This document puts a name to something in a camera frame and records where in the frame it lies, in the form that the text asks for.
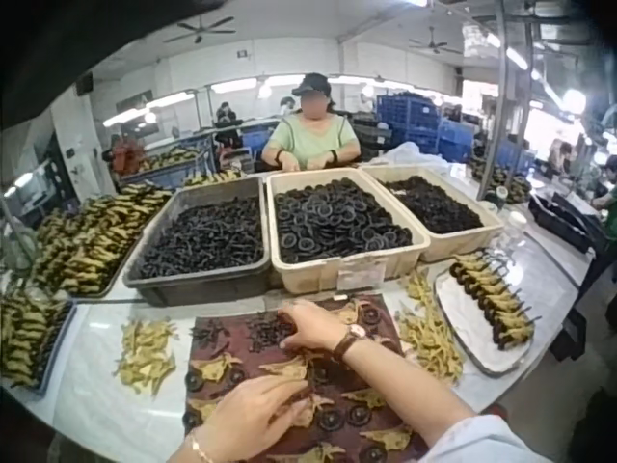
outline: ceiling fan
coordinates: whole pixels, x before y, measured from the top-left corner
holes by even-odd
[[[416,41],[414,39],[409,39],[409,42],[411,43],[418,43],[418,45],[409,45],[409,47],[412,49],[417,49],[417,50],[420,50],[420,49],[433,50],[433,53],[435,53],[436,55],[441,54],[442,51],[445,51],[447,53],[455,53],[457,55],[463,54],[462,51],[458,51],[453,48],[446,48],[447,41],[440,41],[438,43],[435,43],[435,39],[434,39],[435,27],[429,26],[429,30],[431,31],[431,41],[429,41],[428,44],[424,44],[424,42],[422,41]]]
[[[200,16],[200,25],[198,27],[188,24],[186,22],[178,22],[176,24],[177,27],[181,27],[182,29],[186,29],[187,31],[191,31],[189,34],[184,34],[182,36],[173,37],[171,39],[167,39],[165,43],[170,43],[172,41],[179,41],[182,39],[187,39],[189,37],[195,36],[195,43],[200,43],[202,39],[202,34],[235,34],[236,31],[231,29],[216,29],[223,24],[227,24],[228,22],[232,22],[235,19],[234,16],[224,17],[223,19],[219,19],[216,22],[213,22],[209,26],[201,25],[201,16]]]

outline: green shirt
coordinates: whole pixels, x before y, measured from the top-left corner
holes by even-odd
[[[617,199],[617,187],[610,190],[610,196]],[[611,239],[617,239],[617,202],[611,204],[606,210],[608,211],[608,217],[606,217],[606,222],[604,223],[606,234]]]
[[[324,152],[338,150],[349,142],[358,140],[351,124],[342,116],[332,115],[330,128],[323,134],[311,132],[300,122],[300,116],[292,114],[284,118],[270,137],[282,148],[291,152],[301,169],[307,162]]]

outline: beige plastic tray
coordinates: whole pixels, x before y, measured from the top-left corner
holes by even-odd
[[[422,253],[421,259],[423,261],[434,262],[447,259],[455,254],[472,253],[479,248],[488,246],[491,240],[503,230],[503,222],[493,212],[426,168],[415,166],[362,166],[361,169],[382,182],[406,180],[411,176],[424,177],[429,183],[443,188],[450,198],[465,204],[480,216],[484,227],[457,231],[455,233],[432,233],[422,225],[423,231],[431,238],[431,245]],[[379,187],[396,200],[394,195],[388,191],[388,188],[381,184],[379,184]],[[404,205],[403,207],[410,215],[414,216],[407,207]]]
[[[394,224],[412,232],[414,244],[404,248],[388,249],[368,253],[359,253],[347,258],[329,258],[309,262],[288,264],[281,261],[279,249],[279,232],[274,197],[293,189],[306,186],[324,185],[336,179],[349,178],[362,190],[374,195],[377,203],[387,210]],[[341,265],[386,259],[385,278],[396,278],[410,272],[417,263],[420,254],[428,249],[430,239],[419,221],[388,191],[380,188],[367,174],[357,169],[330,169],[326,171],[276,174],[268,177],[268,223],[272,265],[281,274],[285,288],[293,294],[303,294],[336,288],[338,270]]]

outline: watch strap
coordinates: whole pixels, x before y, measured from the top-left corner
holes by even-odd
[[[335,350],[332,352],[332,355],[335,358],[335,360],[337,362],[342,362],[343,355],[345,355],[345,353],[354,344],[354,342],[356,342],[359,339],[360,338],[356,334],[352,333],[351,331],[348,331],[345,337],[338,343],[338,345],[335,347]]]

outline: hand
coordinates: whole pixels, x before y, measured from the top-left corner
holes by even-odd
[[[298,164],[298,159],[292,153],[288,151],[284,151],[279,156],[279,160],[282,164],[281,169],[284,172],[298,172],[300,171],[300,164]]]
[[[225,396],[207,422],[196,428],[201,451],[215,463],[248,460],[276,444],[310,403],[288,400],[309,385],[283,376],[250,379]],[[200,461],[187,439],[170,463]]]
[[[318,305],[299,299],[279,310],[296,325],[297,332],[281,343],[281,348],[306,347],[333,351],[347,334],[347,326]]]
[[[307,163],[307,170],[308,171],[321,171],[322,169],[326,168],[326,164],[328,164],[329,162],[333,162],[334,161],[334,157],[332,156],[331,152],[325,152],[323,154],[320,154],[317,157],[312,158],[308,163]]]

